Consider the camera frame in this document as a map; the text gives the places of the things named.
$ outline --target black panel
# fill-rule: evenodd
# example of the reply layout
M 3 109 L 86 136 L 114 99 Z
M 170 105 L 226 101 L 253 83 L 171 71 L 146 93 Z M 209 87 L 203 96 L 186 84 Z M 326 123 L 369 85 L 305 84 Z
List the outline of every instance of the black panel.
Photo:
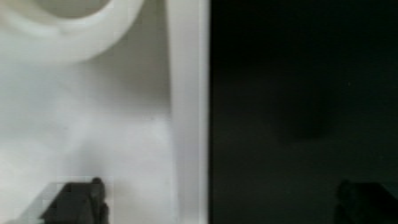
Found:
M 333 223 L 397 136 L 398 1 L 212 1 L 212 222 Z

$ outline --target white porcelain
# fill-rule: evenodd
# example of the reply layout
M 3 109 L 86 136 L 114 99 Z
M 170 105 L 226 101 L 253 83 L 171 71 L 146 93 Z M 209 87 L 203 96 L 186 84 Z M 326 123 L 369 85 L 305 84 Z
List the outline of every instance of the white porcelain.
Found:
M 33 0 L 3 0 L 0 57 L 50 65 L 90 60 L 120 41 L 143 2 L 113 0 L 88 17 L 63 18 Z

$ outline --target dark background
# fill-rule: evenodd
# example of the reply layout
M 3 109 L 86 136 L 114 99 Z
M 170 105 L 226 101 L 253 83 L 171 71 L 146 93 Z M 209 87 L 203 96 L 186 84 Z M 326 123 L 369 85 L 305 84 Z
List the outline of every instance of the dark background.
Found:
M 212 223 L 333 223 L 398 181 L 398 1 L 212 1 Z

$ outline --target white surface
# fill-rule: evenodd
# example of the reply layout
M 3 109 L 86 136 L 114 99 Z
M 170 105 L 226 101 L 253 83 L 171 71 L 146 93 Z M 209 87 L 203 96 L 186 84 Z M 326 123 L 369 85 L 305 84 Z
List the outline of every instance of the white surface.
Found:
M 180 223 L 209 223 L 209 0 L 170 0 Z
M 34 64 L 66 64 L 91 59 L 120 41 L 143 2 L 113 0 L 95 14 L 61 18 L 34 0 L 3 0 L 0 56 Z M 70 11 L 75 5 L 63 7 Z
M 113 224 L 178 223 L 164 11 L 148 0 L 123 42 L 91 62 L 0 61 L 3 224 L 36 223 L 27 209 L 49 184 L 93 176 Z

